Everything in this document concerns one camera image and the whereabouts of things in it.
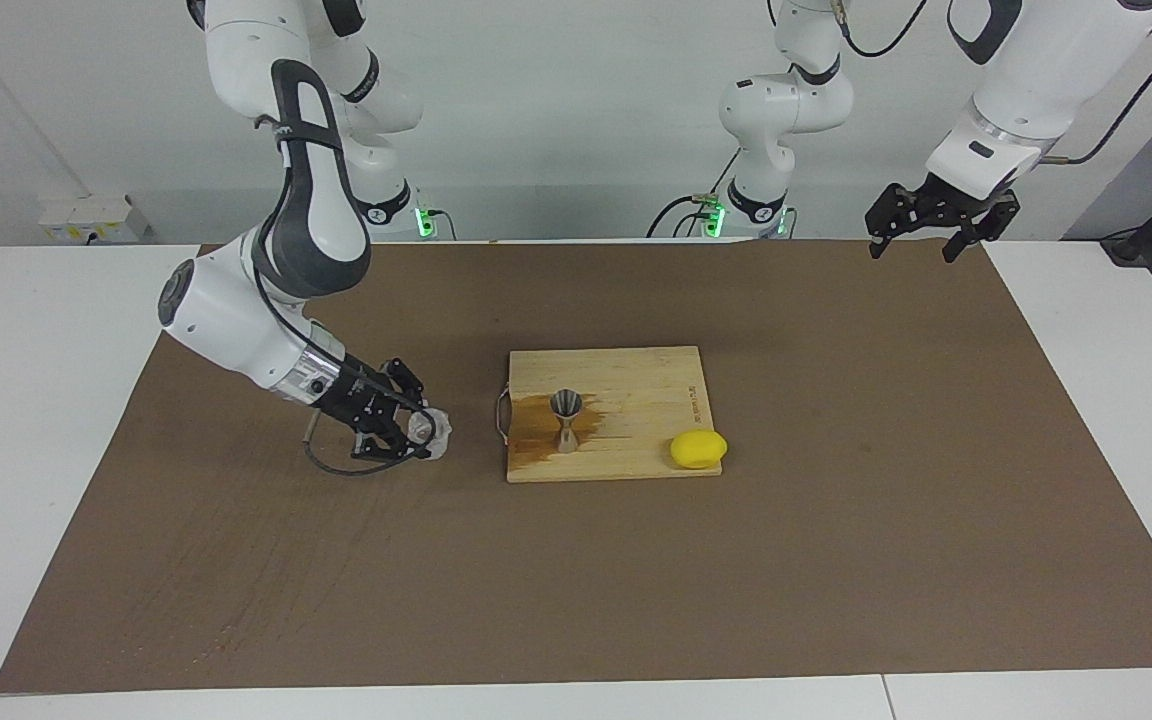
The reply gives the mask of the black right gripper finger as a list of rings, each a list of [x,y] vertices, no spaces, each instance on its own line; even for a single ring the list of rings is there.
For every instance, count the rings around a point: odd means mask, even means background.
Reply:
[[[361,461],[399,461],[404,457],[429,458],[429,445],[433,439],[433,430],[417,427],[408,432],[370,432],[365,429],[353,429],[351,457]]]
[[[387,377],[393,386],[397,388],[399,395],[407,397],[412,404],[429,406],[424,396],[424,382],[420,382],[420,378],[412,372],[404,361],[393,357],[393,359],[381,365],[381,374]]]

